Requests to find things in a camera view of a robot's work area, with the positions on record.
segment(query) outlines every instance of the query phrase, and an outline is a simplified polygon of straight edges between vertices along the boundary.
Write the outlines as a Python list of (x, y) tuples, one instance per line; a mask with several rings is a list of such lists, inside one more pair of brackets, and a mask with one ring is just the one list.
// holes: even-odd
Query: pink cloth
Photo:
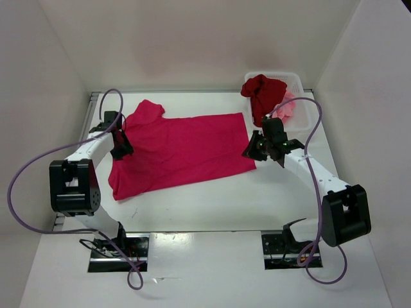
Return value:
[(127, 117), (133, 155), (113, 161), (109, 184), (115, 200), (146, 191), (190, 184), (254, 170), (241, 153), (249, 143), (239, 114), (165, 119), (148, 100)]
[[(288, 101), (289, 99), (294, 98), (295, 95), (292, 94), (289, 91), (285, 92), (284, 98), (281, 102)], [(294, 116), (294, 111), (293, 109), (295, 108), (295, 101), (291, 101), (288, 104), (285, 104), (282, 106), (280, 109), (278, 109), (276, 112), (274, 112), (271, 117), (279, 117), (282, 122), (285, 124), (289, 118)]]

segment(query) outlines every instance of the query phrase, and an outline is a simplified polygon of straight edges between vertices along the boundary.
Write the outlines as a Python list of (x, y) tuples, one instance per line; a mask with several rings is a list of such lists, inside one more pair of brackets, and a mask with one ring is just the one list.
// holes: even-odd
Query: white laundry basket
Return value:
[[(304, 96), (304, 90), (301, 85), (300, 78), (297, 74), (294, 73), (284, 73), (284, 72), (251, 72), (245, 75), (245, 81), (253, 78), (257, 75), (263, 74), (267, 78), (278, 79), (287, 84), (287, 90), (294, 94), (296, 97)], [(249, 114), (247, 118), (250, 119), (254, 129), (260, 130), (260, 127), (257, 127), (253, 123), (252, 113), (251, 113), (251, 102), (250, 98), (247, 98), (248, 111)], [(313, 128), (313, 121), (311, 120), (308, 104), (309, 101), (295, 101), (294, 116), (291, 117), (284, 124), (284, 131), (286, 132), (308, 132)]]

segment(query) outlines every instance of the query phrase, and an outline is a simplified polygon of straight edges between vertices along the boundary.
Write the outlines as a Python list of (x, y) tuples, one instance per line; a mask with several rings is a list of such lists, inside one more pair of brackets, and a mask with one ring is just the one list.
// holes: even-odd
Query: white wall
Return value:
[(39, 0), (89, 90), (240, 89), (255, 70), (316, 84), (358, 0)]
[[(0, 298), (2, 307), (18, 307), (39, 235), (25, 232), (10, 215), (8, 182), (29, 158), (78, 139), (88, 99), (36, 1), (0, 0), (0, 42)], [(29, 168), (13, 194), (19, 214), (43, 228), (55, 216), (48, 191), (51, 159)]]
[(369, 198), (371, 241), (394, 307), (409, 307), (411, 13), (362, 0), (315, 89), (339, 175)]

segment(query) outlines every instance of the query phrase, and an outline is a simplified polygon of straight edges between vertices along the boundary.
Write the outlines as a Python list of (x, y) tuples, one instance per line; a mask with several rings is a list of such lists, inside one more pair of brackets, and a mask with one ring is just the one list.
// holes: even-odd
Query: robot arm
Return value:
[[(88, 139), (105, 131), (117, 117), (117, 112), (105, 112), (104, 122), (94, 127)], [(75, 217), (82, 224), (111, 238), (120, 248), (127, 245), (126, 233), (100, 206), (100, 188), (95, 168), (110, 152), (114, 160), (133, 153), (124, 131), (121, 117), (111, 133), (83, 144), (65, 160), (54, 160), (49, 166), (51, 207), (67, 217)], [(98, 233), (96, 238), (104, 241)]]
[[(267, 160), (269, 156), (315, 191), (304, 145), (296, 139), (288, 140), (280, 119), (264, 119), (263, 134), (258, 130), (253, 132), (243, 156), (259, 161)], [(371, 221), (364, 188), (360, 185), (350, 186), (330, 173), (310, 154), (308, 156), (322, 198), (322, 239), (335, 247), (368, 234)], [(285, 225), (283, 235), (289, 245), (313, 241), (317, 227), (317, 219), (303, 218)]]

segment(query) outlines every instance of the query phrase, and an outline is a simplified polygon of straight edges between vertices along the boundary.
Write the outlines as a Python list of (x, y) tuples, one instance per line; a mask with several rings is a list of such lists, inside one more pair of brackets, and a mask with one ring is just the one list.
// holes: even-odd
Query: dark red cloth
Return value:
[(254, 125), (261, 127), (263, 117), (283, 101), (287, 84), (260, 74), (243, 84), (241, 95), (251, 100)]
[(134, 153), (113, 161), (109, 184), (115, 200), (256, 168), (241, 156), (249, 142), (243, 114), (165, 119), (163, 113), (161, 105), (144, 100), (127, 117)]

